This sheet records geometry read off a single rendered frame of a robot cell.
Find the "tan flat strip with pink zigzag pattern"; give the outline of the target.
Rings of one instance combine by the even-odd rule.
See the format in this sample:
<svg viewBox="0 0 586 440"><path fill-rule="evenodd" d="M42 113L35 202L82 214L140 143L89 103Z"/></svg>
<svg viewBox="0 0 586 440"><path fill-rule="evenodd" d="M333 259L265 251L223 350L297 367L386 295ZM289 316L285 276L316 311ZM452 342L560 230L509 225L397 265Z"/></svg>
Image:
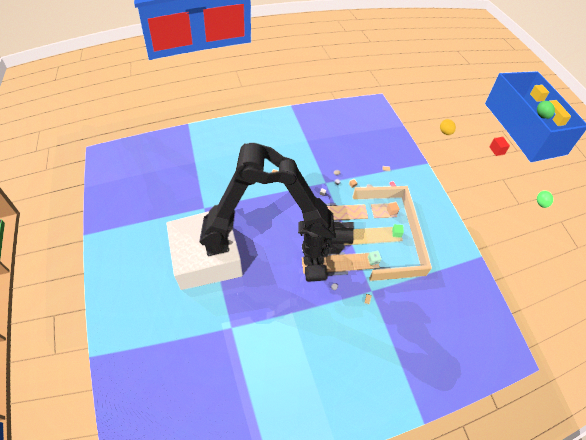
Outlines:
<svg viewBox="0 0 586 440"><path fill-rule="evenodd" d="M334 220L362 219L359 205L328 206L334 214Z"/></svg>

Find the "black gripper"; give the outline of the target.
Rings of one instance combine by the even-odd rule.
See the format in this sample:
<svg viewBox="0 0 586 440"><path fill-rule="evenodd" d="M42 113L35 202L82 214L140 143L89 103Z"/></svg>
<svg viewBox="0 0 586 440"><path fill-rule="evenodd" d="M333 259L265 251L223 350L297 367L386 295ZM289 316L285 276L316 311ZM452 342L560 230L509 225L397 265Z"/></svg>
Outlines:
<svg viewBox="0 0 586 440"><path fill-rule="evenodd" d="M312 247L305 242L302 244L302 252L304 254L303 261L305 267L305 278L308 282L325 281L328 279L328 270L323 258L323 252L326 248L324 242L321 246Z"/></svg>

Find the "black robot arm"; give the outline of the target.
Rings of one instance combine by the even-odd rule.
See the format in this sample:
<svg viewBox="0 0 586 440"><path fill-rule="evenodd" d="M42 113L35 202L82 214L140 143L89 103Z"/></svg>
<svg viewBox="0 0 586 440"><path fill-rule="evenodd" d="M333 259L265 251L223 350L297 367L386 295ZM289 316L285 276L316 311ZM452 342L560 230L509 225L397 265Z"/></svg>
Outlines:
<svg viewBox="0 0 586 440"><path fill-rule="evenodd" d="M265 159L279 171L264 171ZM334 222L334 214L313 194L296 161L269 146L249 142L240 147L236 171L219 203L203 218L199 242L205 245L207 256L229 252L228 237L234 228L235 208L247 187L256 182L285 185L302 211L304 221L298 222L298 233L305 234L305 242L312 247L325 242L323 258L328 254L339 255L345 249L344 244L353 244L353 222Z"/></svg>

